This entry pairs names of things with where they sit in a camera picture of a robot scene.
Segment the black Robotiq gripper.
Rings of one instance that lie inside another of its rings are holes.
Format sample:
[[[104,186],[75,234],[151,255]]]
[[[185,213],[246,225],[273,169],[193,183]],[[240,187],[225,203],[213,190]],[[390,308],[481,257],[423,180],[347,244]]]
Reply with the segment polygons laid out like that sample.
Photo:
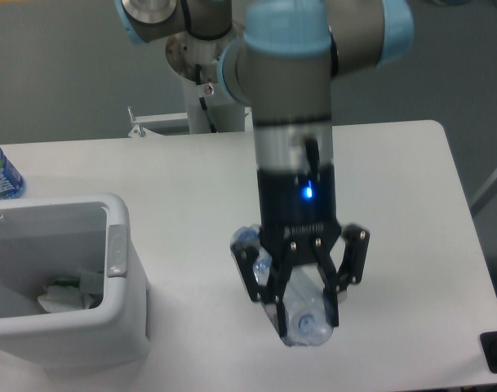
[[[342,227],[336,219],[335,167],[323,165],[312,176],[299,171],[259,169],[260,241],[235,241],[230,251],[252,302],[270,312],[270,321],[282,340],[288,337],[284,301],[296,265],[317,264],[324,283],[326,321],[339,326],[338,295],[362,281],[370,232],[355,224]],[[344,242],[337,268],[331,250]],[[260,250],[271,258],[266,279],[255,276]]]

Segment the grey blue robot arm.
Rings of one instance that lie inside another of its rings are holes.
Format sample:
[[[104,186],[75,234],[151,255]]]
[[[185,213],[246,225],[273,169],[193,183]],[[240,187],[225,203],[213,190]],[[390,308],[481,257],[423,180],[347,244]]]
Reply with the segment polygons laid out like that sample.
[[[208,89],[251,109],[260,225],[230,249],[250,299],[283,343],[315,346],[362,280],[370,234],[336,217],[331,80],[410,49],[405,1],[256,1],[236,30],[229,1],[118,1],[133,42],[178,39],[176,71],[198,89],[206,129],[223,130]]]

